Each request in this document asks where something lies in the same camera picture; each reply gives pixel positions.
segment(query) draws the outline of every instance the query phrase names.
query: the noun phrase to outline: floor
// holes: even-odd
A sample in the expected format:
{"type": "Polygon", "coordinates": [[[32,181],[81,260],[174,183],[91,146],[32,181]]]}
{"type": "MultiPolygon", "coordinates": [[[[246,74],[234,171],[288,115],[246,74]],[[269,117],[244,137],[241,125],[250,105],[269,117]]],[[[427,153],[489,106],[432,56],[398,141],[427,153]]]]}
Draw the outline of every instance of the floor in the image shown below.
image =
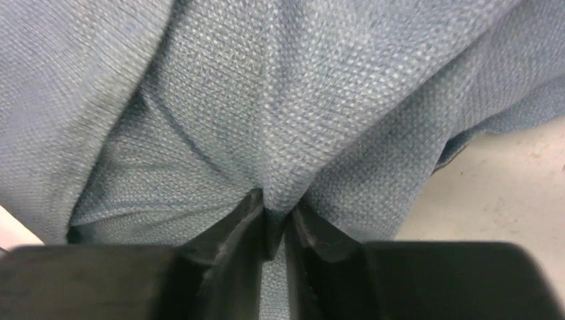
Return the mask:
{"type": "Polygon", "coordinates": [[[473,140],[430,178],[398,239],[519,244],[565,305],[565,119],[473,140]]]}

